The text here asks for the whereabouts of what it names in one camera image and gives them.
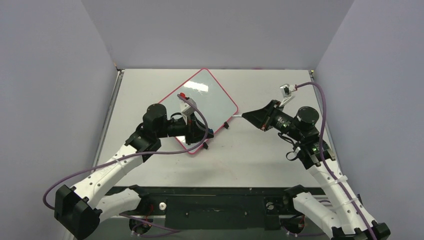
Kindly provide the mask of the pink-framed whiteboard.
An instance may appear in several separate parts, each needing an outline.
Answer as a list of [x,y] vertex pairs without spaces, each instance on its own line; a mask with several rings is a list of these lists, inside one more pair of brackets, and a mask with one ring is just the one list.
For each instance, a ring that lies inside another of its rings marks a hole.
[[239,107],[218,82],[210,70],[165,69],[161,70],[155,79],[165,84],[169,92],[159,103],[167,109],[167,116],[180,112],[182,101],[177,94],[184,93],[196,102],[197,108],[207,120],[208,127],[213,130],[215,137],[207,139],[208,149],[199,146],[189,151],[189,154],[197,154],[201,150],[211,150],[211,143],[216,140],[218,132],[224,129],[224,122],[228,122],[232,115],[238,113]]

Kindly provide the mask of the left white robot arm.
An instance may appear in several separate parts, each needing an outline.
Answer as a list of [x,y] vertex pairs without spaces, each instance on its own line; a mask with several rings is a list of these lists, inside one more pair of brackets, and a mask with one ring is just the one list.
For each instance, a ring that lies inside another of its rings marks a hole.
[[73,186],[63,184],[55,192],[54,218],[77,240],[89,237],[99,224],[123,212],[143,215],[149,201],[136,187],[107,195],[124,176],[145,163],[152,155],[176,155],[177,151],[160,151],[161,139],[184,137],[188,144],[201,146],[214,137],[204,115],[194,103],[183,103],[179,118],[168,118],[160,103],[150,105],[142,123],[106,163],[88,169],[86,178]]

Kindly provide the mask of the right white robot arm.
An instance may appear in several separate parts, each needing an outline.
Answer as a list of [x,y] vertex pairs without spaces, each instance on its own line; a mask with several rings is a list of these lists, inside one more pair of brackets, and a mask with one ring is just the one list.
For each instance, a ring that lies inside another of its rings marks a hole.
[[283,105],[270,101],[265,107],[242,113],[261,131],[275,129],[283,140],[291,139],[293,153],[324,191],[332,208],[324,206],[302,185],[285,190],[283,209],[309,218],[331,240],[386,240],[391,231],[364,207],[348,184],[331,148],[323,141],[316,123],[320,114],[310,106],[298,109],[294,117],[284,113]]

